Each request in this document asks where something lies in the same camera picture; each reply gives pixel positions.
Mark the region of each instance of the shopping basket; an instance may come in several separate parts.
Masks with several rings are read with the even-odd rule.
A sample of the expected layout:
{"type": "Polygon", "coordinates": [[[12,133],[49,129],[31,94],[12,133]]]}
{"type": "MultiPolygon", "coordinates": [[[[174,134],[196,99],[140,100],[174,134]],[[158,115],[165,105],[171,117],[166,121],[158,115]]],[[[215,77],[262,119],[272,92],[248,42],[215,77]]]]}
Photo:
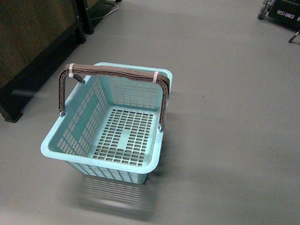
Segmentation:
{"type": "Polygon", "coordinates": [[[66,65],[59,79],[60,116],[42,153],[84,174],[144,183],[158,165],[172,77],[148,67],[66,65]],[[67,76],[79,83],[65,102],[67,76]]]}

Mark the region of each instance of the cable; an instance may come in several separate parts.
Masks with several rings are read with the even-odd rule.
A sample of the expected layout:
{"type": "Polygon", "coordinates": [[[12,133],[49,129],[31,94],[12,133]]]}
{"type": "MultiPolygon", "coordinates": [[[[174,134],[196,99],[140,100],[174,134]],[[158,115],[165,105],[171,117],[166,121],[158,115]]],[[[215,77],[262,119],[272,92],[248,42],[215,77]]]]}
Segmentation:
{"type": "Polygon", "coordinates": [[[113,3],[105,2],[104,4],[112,5],[113,7],[116,7],[116,8],[114,10],[110,11],[108,14],[106,14],[104,16],[96,17],[96,18],[93,18],[91,20],[102,19],[102,18],[104,18],[104,17],[106,17],[106,16],[108,16],[108,15],[110,15],[110,14],[112,14],[112,13],[114,13],[114,12],[116,12],[116,11],[118,11],[120,9],[117,5],[115,5],[113,3]]]}

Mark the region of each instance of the gray floor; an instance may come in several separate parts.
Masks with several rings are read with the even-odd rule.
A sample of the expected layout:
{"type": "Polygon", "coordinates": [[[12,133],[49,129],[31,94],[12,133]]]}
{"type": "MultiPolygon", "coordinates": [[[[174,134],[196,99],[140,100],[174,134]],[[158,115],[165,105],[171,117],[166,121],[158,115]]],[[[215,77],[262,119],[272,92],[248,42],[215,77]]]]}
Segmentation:
{"type": "Polygon", "coordinates": [[[16,124],[0,120],[0,224],[300,224],[300,46],[257,20],[261,3],[123,0],[64,64],[172,71],[159,167],[124,203],[119,184],[90,198],[87,178],[41,154],[61,65],[16,124]]]}

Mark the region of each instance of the wheel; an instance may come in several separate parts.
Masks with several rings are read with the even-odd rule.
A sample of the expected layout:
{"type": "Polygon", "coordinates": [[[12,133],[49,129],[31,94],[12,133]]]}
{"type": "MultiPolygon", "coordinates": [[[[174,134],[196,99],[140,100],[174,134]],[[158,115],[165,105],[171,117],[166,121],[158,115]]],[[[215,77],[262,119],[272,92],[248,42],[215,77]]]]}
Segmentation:
{"type": "Polygon", "coordinates": [[[262,7],[259,10],[257,18],[263,20],[266,16],[267,12],[270,10],[272,0],[264,0],[262,3],[262,7]]]}

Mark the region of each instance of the brown handle grip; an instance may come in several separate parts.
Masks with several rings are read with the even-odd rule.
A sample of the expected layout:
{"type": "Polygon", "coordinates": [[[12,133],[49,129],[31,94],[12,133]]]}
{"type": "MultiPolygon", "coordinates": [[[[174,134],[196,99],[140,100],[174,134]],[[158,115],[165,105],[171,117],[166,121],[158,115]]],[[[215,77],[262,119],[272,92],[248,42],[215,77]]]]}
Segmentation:
{"type": "MultiPolygon", "coordinates": [[[[66,77],[69,74],[70,64],[66,65],[66,68],[61,72],[59,77],[59,110],[64,113],[65,110],[65,83],[66,77]]],[[[153,73],[142,72],[122,67],[110,67],[110,66],[89,66],[89,65],[80,65],[74,64],[72,67],[72,73],[74,74],[74,78],[83,82],[83,79],[79,75],[105,75],[105,76],[116,76],[116,77],[124,77],[133,81],[141,81],[141,82],[153,82],[153,73]]],[[[161,74],[157,75],[157,81],[162,91],[162,103],[161,103],[161,112],[159,118],[159,124],[161,125],[161,130],[164,130],[165,126],[165,112],[167,106],[168,94],[170,93],[170,80],[166,76],[161,74]]]]}

